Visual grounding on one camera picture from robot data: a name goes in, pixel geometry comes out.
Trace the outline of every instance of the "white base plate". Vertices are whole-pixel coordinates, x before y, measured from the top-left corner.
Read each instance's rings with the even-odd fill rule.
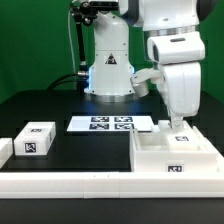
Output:
[[[150,116],[73,116],[67,131],[129,131],[132,127],[150,132],[153,126]]]

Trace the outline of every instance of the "black sticker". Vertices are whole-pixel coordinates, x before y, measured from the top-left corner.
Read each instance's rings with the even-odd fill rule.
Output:
[[[42,132],[42,129],[31,129],[30,132]]]
[[[124,122],[133,122],[133,119],[132,117],[115,117],[114,121],[124,123]]]
[[[134,128],[134,124],[132,123],[125,123],[125,124],[115,124],[115,129],[116,130],[130,130],[132,128]]]
[[[109,124],[90,124],[90,130],[109,130]]]
[[[175,138],[178,142],[189,142],[189,139],[186,136],[177,136]]]
[[[184,172],[183,165],[169,165],[167,168],[168,168],[168,172],[175,172],[175,173]]]
[[[92,117],[91,122],[109,122],[110,118],[109,117]]]
[[[113,56],[113,54],[110,55],[110,57],[106,61],[107,65],[117,65],[117,62]]]
[[[25,143],[25,152],[26,153],[36,153],[37,152],[36,143]]]

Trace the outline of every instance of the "white cube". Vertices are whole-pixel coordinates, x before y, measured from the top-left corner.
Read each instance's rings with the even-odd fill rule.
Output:
[[[15,155],[47,155],[55,135],[55,122],[29,122],[14,140]]]
[[[1,138],[0,139],[0,168],[6,163],[9,157],[13,153],[12,139]]]

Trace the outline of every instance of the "black cable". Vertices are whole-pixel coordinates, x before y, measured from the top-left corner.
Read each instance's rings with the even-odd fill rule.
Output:
[[[69,74],[69,75],[64,75],[58,79],[56,79],[51,85],[48,86],[47,90],[52,90],[55,88],[55,85],[57,85],[58,83],[60,83],[60,81],[64,80],[64,79],[67,79],[69,77],[76,77],[78,76],[77,73],[74,73],[74,74]]]
[[[56,83],[55,85],[53,85],[53,86],[51,87],[51,89],[49,89],[49,90],[54,90],[57,86],[62,85],[62,84],[65,84],[65,83],[70,83],[70,82],[73,82],[73,83],[74,83],[74,80],[67,80],[67,81],[61,81],[61,82],[58,82],[58,83]]]

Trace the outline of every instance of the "warning label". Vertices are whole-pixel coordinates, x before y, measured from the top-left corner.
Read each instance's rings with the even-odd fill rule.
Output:
[[[111,54],[111,55],[109,56],[109,58],[108,58],[107,61],[106,61],[106,64],[107,64],[107,65],[117,65],[117,62],[116,62],[116,60],[115,60],[113,54]]]

